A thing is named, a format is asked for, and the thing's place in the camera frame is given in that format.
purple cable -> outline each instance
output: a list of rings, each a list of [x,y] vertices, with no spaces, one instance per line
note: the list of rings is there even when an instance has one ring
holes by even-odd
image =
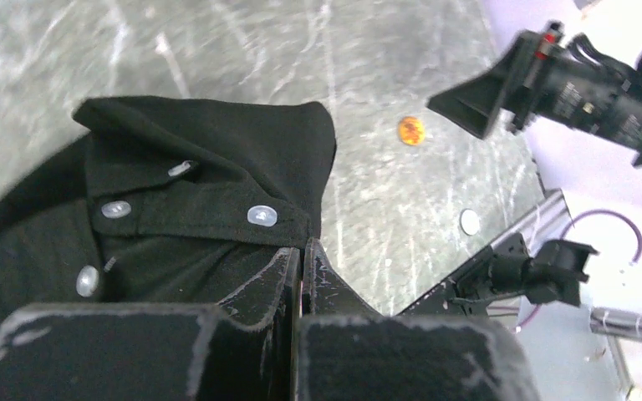
[[[637,225],[630,218],[622,215],[621,213],[617,213],[616,211],[610,211],[608,209],[595,209],[593,211],[585,211],[584,213],[575,217],[574,220],[572,220],[572,224],[564,228],[562,234],[560,234],[560,239],[564,239],[564,237],[567,236],[569,231],[573,229],[575,223],[590,216],[613,216],[620,219],[624,223],[628,224],[631,230],[636,235],[636,253],[634,254],[634,257],[631,259],[631,262],[636,263],[637,261],[639,261],[642,254],[641,230],[639,230],[639,227],[637,227]],[[540,305],[535,306],[535,308],[525,317],[525,319],[523,319],[522,322],[516,325],[516,331],[520,331],[528,323],[532,322],[532,320],[537,316],[538,312],[540,312]]]

